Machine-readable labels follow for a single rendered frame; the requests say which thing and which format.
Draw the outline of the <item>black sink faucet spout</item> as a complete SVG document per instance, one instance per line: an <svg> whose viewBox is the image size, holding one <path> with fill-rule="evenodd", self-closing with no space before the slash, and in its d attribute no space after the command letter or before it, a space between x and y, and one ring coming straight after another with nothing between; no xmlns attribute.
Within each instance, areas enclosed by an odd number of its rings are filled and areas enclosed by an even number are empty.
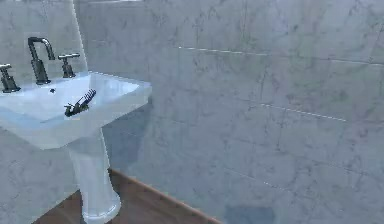
<svg viewBox="0 0 384 224"><path fill-rule="evenodd" d="M48 39L43 37L29 37L27 39L27 42L28 42L28 47L32 57L31 65L36 78L36 84L37 85L49 84L51 80L48 78L43 61L38 57L35 44L42 43L45 46L45 49L47 51L48 59L54 60L55 55L54 55L51 43L49 42Z"/></svg>

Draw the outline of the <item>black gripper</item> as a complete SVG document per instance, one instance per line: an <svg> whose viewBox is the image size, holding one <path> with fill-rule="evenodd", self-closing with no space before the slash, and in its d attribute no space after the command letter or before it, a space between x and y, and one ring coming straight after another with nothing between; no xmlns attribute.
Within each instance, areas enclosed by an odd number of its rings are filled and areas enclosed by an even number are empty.
<svg viewBox="0 0 384 224"><path fill-rule="evenodd" d="M76 103L75 105L68 104L65 106L65 108L66 108L66 110L65 110L64 114L67 117L71 117L71 116L76 115L78 113L81 113L85 110L88 110L89 106L86 102L83 102L83 103Z"/></svg>

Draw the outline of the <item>white pedestal sink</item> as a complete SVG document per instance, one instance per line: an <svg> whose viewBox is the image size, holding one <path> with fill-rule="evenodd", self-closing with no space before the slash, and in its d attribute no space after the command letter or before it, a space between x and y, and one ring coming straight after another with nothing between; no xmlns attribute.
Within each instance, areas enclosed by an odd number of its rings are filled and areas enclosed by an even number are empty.
<svg viewBox="0 0 384 224"><path fill-rule="evenodd" d="M65 105L74 105L90 89L96 95L89 109L65 116ZM84 222L106 224L119 213L121 200L109 177L102 127L146 105L151 92L148 82L93 71L41 86L27 84L0 93L0 127L41 150L67 151Z"/></svg>

